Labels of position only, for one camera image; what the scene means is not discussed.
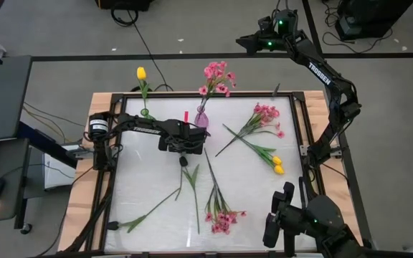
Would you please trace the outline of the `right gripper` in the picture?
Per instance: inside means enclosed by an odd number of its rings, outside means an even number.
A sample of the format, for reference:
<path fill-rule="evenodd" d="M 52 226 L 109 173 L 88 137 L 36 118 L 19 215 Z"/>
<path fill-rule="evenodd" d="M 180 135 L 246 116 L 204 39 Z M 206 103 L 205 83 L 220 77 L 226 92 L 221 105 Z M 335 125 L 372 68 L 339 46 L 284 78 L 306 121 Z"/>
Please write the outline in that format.
<path fill-rule="evenodd" d="M 259 32 L 236 39 L 239 45 L 245 45 L 247 55 L 252 56 L 262 50 L 283 51 L 291 48 L 293 33 Z"/>

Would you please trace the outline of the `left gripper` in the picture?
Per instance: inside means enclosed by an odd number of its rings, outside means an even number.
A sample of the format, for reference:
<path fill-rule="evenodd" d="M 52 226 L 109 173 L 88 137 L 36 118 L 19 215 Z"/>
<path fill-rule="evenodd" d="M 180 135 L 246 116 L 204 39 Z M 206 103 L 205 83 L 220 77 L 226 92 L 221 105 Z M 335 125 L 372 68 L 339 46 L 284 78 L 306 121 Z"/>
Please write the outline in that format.
<path fill-rule="evenodd" d="M 172 153 L 201 155 L 210 136 L 206 128 L 191 127 L 191 123 L 173 119 L 158 121 L 158 129 L 161 131 L 158 149 Z"/>

